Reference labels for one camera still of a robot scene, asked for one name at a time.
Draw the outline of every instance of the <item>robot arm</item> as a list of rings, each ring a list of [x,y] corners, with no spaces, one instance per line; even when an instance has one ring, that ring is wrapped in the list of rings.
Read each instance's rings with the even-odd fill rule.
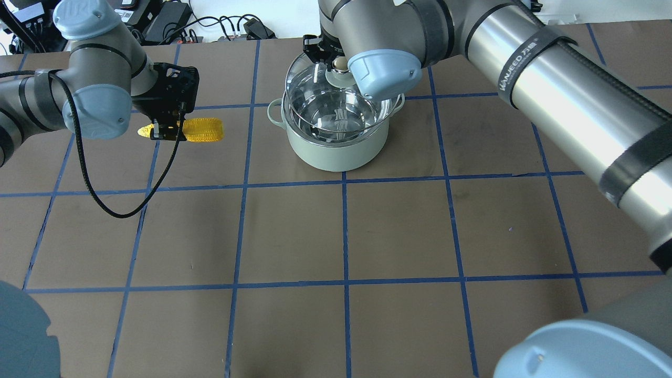
[[[672,276],[670,113],[518,0],[320,0],[320,11],[322,36],[304,37],[304,51],[337,72],[347,61],[373,100],[411,89],[420,67],[466,56],[648,233],[651,259]],[[495,377],[672,377],[671,291],[663,280],[543,327],[504,355]]]
[[[155,124],[156,139],[175,137],[179,113],[194,109],[195,68],[154,64],[104,0],[64,0],[54,22],[72,41],[69,68],[0,83],[0,166],[32,135],[75,131],[54,74],[73,95],[82,137],[119,137],[128,129],[132,104]]]
[[[672,115],[510,0],[320,0],[313,61],[345,55],[362,93],[391,98],[420,68],[463,54],[649,235],[672,267]]]

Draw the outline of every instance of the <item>cable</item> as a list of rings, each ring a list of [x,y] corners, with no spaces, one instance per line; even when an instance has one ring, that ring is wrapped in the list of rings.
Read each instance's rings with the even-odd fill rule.
[[[35,71],[13,71],[13,72],[6,72],[0,74],[0,79],[3,77],[8,77],[8,76],[23,76],[23,75],[35,75]],[[77,145],[77,155],[79,156],[79,166],[82,170],[82,176],[84,177],[84,184],[86,184],[86,188],[88,189],[91,197],[93,197],[93,200],[95,203],[100,206],[101,209],[103,209],[107,214],[118,218],[118,219],[125,219],[125,218],[130,218],[134,216],[135,214],[139,213],[142,208],[149,202],[149,200],[154,196],[154,193],[157,192],[159,189],[159,186],[161,185],[161,182],[163,182],[163,179],[165,176],[168,174],[168,171],[170,170],[171,166],[173,165],[173,160],[175,160],[175,155],[177,155],[177,146],[179,145],[179,135],[182,134],[182,130],[184,129],[184,116],[185,116],[185,111],[181,107],[179,109],[179,126],[177,127],[177,135],[178,137],[175,139],[175,146],[173,147],[173,152],[170,156],[170,159],[168,160],[168,164],[166,165],[166,168],[163,170],[163,173],[161,174],[161,177],[159,177],[159,180],[157,183],[154,185],[152,190],[147,194],[147,196],[144,198],[144,201],[140,203],[138,207],[136,207],[133,211],[130,213],[126,214],[120,214],[114,212],[112,209],[110,209],[103,201],[100,199],[98,194],[95,192],[93,189],[93,186],[91,185],[91,180],[89,178],[89,171],[86,166],[86,159],[84,158],[84,145],[82,143],[82,130],[81,130],[81,125],[79,124],[79,115],[77,113],[77,108],[75,107],[75,100],[73,99],[73,95],[70,92],[70,88],[68,88],[68,85],[61,79],[56,73],[49,73],[49,77],[56,81],[61,88],[63,89],[63,92],[65,93],[65,97],[68,99],[68,104],[70,106],[70,111],[73,115],[73,124],[75,125],[75,144]]]
[[[520,9],[525,13],[526,16],[528,16],[532,22],[539,28],[543,28],[546,26],[542,20],[539,20],[536,14],[532,12],[528,7],[525,6],[525,4],[522,3],[521,0],[512,0]],[[574,59],[579,61],[581,64],[586,66],[590,71],[592,71],[594,74],[596,74],[598,77],[606,81],[608,84],[616,88],[618,91],[623,93],[625,96],[630,98],[632,101],[634,101],[636,104],[639,106],[642,106],[644,109],[652,112],[653,114],[657,115],[658,117],[662,118],[663,121],[668,121],[672,119],[672,114],[668,113],[664,109],[662,109],[660,106],[656,105],[653,103],[651,100],[648,98],[642,96],[639,94],[637,91],[633,90],[630,86],[627,84],[623,83],[620,81],[618,78],[614,77],[611,73],[607,72],[605,69],[600,67],[598,64],[594,63],[592,60],[586,58],[581,54],[580,52],[576,51],[569,43],[565,41],[560,41],[558,42],[558,45],[568,54],[570,54]]]
[[[182,33],[186,28],[188,28],[188,27],[190,27],[190,26],[192,26],[192,25],[194,25],[194,24],[196,24],[196,23],[198,23],[199,21],[202,21],[202,20],[216,20],[215,23],[210,24],[210,25],[205,25],[205,26],[206,26],[206,27],[210,27],[210,26],[215,26],[215,25],[219,24],[219,25],[222,27],[222,31],[224,32],[224,36],[226,36],[226,38],[227,38],[228,40],[231,40],[231,38],[230,38],[230,37],[228,36],[228,34],[226,33],[226,29],[224,28],[224,24],[221,22],[221,20],[218,19],[217,17],[212,17],[212,16],[210,16],[210,15],[207,15],[207,16],[205,16],[205,17],[201,17],[200,19],[198,19],[198,20],[196,20],[196,21],[192,21],[192,22],[188,23],[188,24],[186,24],[185,26],[182,26],[181,28],[175,29],[175,30],[172,32],[172,34],[170,34],[170,35],[168,35],[168,37],[164,38],[159,44],[166,44],[166,43],[168,43],[168,41],[172,40],[172,39],[175,37],[175,35],[176,35],[177,33]]]

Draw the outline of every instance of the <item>table surface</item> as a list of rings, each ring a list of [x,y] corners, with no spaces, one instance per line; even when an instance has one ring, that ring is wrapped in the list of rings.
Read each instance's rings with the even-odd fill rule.
[[[672,22],[563,29],[672,109]],[[221,118],[226,137],[180,145],[141,214],[96,206],[67,130],[0,169],[0,279],[51,317],[63,377],[490,377],[536,328],[663,279],[646,235],[461,57],[424,70],[379,156],[331,173],[265,114],[299,40],[146,51],[199,68],[190,117]],[[84,143],[117,211],[173,147],[131,123]]]

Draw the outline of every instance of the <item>blue tape grid line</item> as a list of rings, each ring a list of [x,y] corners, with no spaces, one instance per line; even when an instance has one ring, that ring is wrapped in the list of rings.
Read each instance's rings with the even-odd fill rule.
[[[453,234],[453,244],[455,246],[455,259],[458,266],[460,278],[460,290],[462,292],[462,307],[464,308],[464,323],[466,325],[467,339],[469,342],[469,354],[471,356],[471,367],[475,377],[478,377],[478,361],[476,359],[476,346],[474,344],[474,332],[471,324],[471,314],[469,311],[469,298],[466,291],[466,280],[464,278],[464,267],[462,266],[462,253],[460,251],[460,237],[458,235],[458,226],[455,217],[455,207],[453,203],[453,194],[450,186],[450,175],[448,172],[448,163],[446,161],[446,151],[444,149],[444,136],[441,130],[441,118],[439,117],[439,106],[437,103],[436,88],[434,86],[434,75],[431,67],[427,68],[429,76],[429,85],[431,88],[432,105],[434,107],[434,121],[436,123],[436,133],[439,143],[439,152],[441,153],[441,164],[444,169],[444,180],[446,181],[446,194],[448,199],[448,210],[450,214],[450,226]]]
[[[56,178],[56,183],[54,184],[54,190],[50,193],[51,198],[49,200],[49,206],[46,209],[46,214],[44,215],[44,221],[42,222],[42,227],[40,228],[40,233],[38,234],[37,241],[35,242],[35,248],[33,249],[33,254],[30,256],[30,264],[28,264],[28,271],[26,271],[26,277],[24,278],[23,289],[25,290],[28,287],[28,281],[30,281],[30,275],[33,273],[33,267],[35,266],[35,261],[38,258],[38,253],[40,251],[40,246],[42,245],[42,238],[44,237],[44,230],[46,230],[47,222],[49,222],[49,215],[51,215],[51,210],[54,206],[54,200],[56,200],[56,193],[58,192],[58,187],[60,186],[60,181],[63,179],[63,173],[65,172],[65,166],[68,163],[68,156],[70,151],[73,148],[73,143],[75,141],[75,136],[70,136],[70,142],[68,142],[68,148],[65,150],[65,155],[63,156],[63,162],[60,164],[60,171],[58,171],[58,177]]]
[[[253,125],[254,125],[254,109],[255,109],[255,97],[257,95],[257,72],[259,70],[259,49],[261,43],[257,41],[257,47],[255,51],[254,59],[254,71],[252,76],[252,94],[250,96],[250,114],[249,114],[249,124],[247,127],[247,152],[245,155],[245,176],[243,178],[243,195],[241,198],[241,216],[238,222],[238,244],[236,246],[236,264],[233,273],[233,290],[231,293],[231,310],[229,313],[228,319],[228,335],[226,342],[226,362],[224,364],[224,376],[226,378],[230,377],[231,374],[231,356],[233,354],[233,331],[236,321],[236,304],[238,301],[238,287],[239,287],[239,278],[241,275],[241,254],[243,251],[243,227],[245,226],[245,207],[247,205],[247,189],[249,181],[249,170],[250,170],[250,156],[252,153],[252,134],[253,134]]]
[[[179,50],[180,45],[177,45],[175,49],[175,57],[173,58],[173,64],[177,64],[179,59]],[[149,192],[152,190],[152,181],[154,180],[154,173],[157,166],[157,159],[159,157],[160,149],[159,141],[156,141],[154,144],[154,154],[152,156],[152,163],[149,166],[149,174],[147,175],[147,186],[144,189],[145,196],[149,195]],[[124,298],[122,300],[122,308],[119,313],[119,321],[117,323],[117,330],[114,336],[114,343],[112,344],[112,354],[110,355],[110,364],[108,366],[108,378],[112,378],[114,373],[114,363],[116,362],[117,351],[119,350],[119,341],[122,335],[122,328],[124,326],[124,318],[126,317],[126,307],[128,305],[128,296],[131,292],[131,282],[133,280],[133,272],[135,270],[135,262],[138,258],[138,249],[140,248],[140,237],[142,236],[142,226],[144,225],[144,219],[146,217],[147,208],[149,204],[140,211],[140,217],[138,220],[138,229],[135,234],[135,241],[133,243],[133,251],[131,253],[130,264],[128,266],[128,276],[126,276],[126,286],[124,287]]]
[[[581,171],[560,171],[550,172],[551,176],[580,176],[584,173]],[[475,175],[455,175],[448,176],[449,180],[477,180],[477,179],[491,179],[491,178],[522,178],[522,177],[545,177],[546,172],[532,172],[528,174],[475,174]],[[371,184],[375,182],[416,182],[416,181],[440,181],[445,180],[445,176],[424,176],[424,177],[400,177],[400,178],[368,178],[368,179],[347,179],[348,184]],[[299,181],[299,182],[270,182],[260,184],[247,184],[248,188],[279,188],[283,186],[312,186],[312,185],[340,185],[341,180],[324,180],[324,181]],[[182,192],[188,190],[222,190],[222,189],[242,189],[242,184],[232,185],[204,185],[204,186],[162,186],[157,192]],[[129,189],[129,190],[99,190],[101,195],[115,195],[115,194],[138,194],[144,193],[145,189]],[[52,192],[34,192],[34,193],[0,193],[0,198],[13,197],[46,197],[51,196]],[[86,191],[78,192],[57,192],[57,196],[88,196]]]
[[[343,310],[345,320],[345,376],[352,378],[352,357],[350,342],[350,263],[347,239],[347,174],[341,174],[343,196]]]
[[[588,272],[579,273],[581,278],[617,278],[617,277],[649,277],[663,276],[660,270],[642,270],[632,272]],[[465,276],[466,282],[492,282],[492,281],[527,281],[527,280],[566,280],[574,279],[573,273],[559,274],[519,274],[509,276]],[[366,278],[349,279],[349,286],[362,285],[411,285],[427,283],[450,283],[461,282],[460,277],[422,277],[422,278]],[[238,289],[270,289],[278,287],[329,287],[345,285],[345,280],[316,280],[316,281],[292,281],[292,282],[254,282],[239,283]],[[170,285],[170,286],[136,286],[128,290],[133,292],[148,291],[199,291],[199,290],[223,290],[233,289],[233,284],[218,285]],[[73,287],[58,289],[26,289],[29,294],[63,294],[63,293],[123,293],[126,287]]]
[[[602,62],[603,65],[607,65],[607,63],[604,61],[604,56],[602,55],[602,50],[599,48],[599,45],[597,44],[597,39],[595,38],[595,33],[593,33],[593,27],[591,24],[586,24],[586,28],[588,29],[588,33],[590,34],[590,38],[593,40],[593,46],[595,47],[595,50],[597,51],[597,56],[599,57],[599,61]]]
[[[577,262],[574,259],[574,251],[572,251],[572,244],[569,241],[567,226],[565,225],[564,217],[562,216],[562,209],[560,208],[560,201],[558,199],[558,194],[556,193],[555,185],[553,184],[553,176],[550,174],[550,170],[548,169],[548,162],[546,160],[546,153],[544,152],[544,146],[542,144],[541,137],[539,136],[539,130],[537,129],[537,126],[535,124],[532,124],[532,130],[534,131],[534,138],[537,140],[537,146],[539,147],[539,154],[542,157],[544,170],[546,170],[546,179],[548,180],[548,187],[550,189],[551,197],[553,197],[553,205],[555,206],[555,211],[558,215],[558,221],[560,222],[560,231],[562,232],[562,239],[564,240],[564,246],[567,249],[567,258],[569,259],[569,264],[572,267],[574,281],[577,284],[577,292],[579,294],[579,300],[581,301],[581,308],[583,309],[583,312],[588,312],[588,304],[586,303],[585,294],[583,293],[583,285],[581,284],[581,277],[579,276]]]

